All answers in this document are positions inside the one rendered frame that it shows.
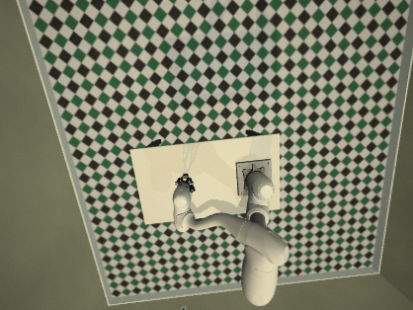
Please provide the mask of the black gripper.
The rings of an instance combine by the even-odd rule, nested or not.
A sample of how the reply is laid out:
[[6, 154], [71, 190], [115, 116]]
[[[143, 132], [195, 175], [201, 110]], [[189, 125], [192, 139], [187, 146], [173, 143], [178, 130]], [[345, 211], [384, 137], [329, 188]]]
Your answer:
[[[177, 186], [179, 183], [187, 183], [188, 185], [193, 185], [193, 182], [192, 182], [192, 178], [189, 178], [189, 175], [188, 175], [188, 178], [187, 178], [187, 180], [186, 181], [183, 181], [183, 179], [184, 179], [184, 174], [183, 174], [183, 176], [181, 177], [181, 178], [179, 178], [176, 182], [175, 182], [175, 186]], [[181, 181], [181, 182], [180, 182]], [[189, 183], [188, 183], [188, 181], [190, 181]]]

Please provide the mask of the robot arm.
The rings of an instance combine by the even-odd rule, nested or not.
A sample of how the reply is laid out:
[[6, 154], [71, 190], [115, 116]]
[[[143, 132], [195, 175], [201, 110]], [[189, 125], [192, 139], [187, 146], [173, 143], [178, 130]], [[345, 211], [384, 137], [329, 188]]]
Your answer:
[[244, 191], [248, 191], [247, 219], [220, 212], [197, 220], [190, 209], [190, 186], [179, 183], [173, 193], [174, 224], [178, 231], [222, 226], [245, 245], [241, 285], [245, 297], [257, 306], [266, 305], [273, 298], [278, 266], [289, 258], [288, 244], [266, 227], [275, 187], [265, 175], [265, 170], [252, 164], [252, 169], [242, 171]]

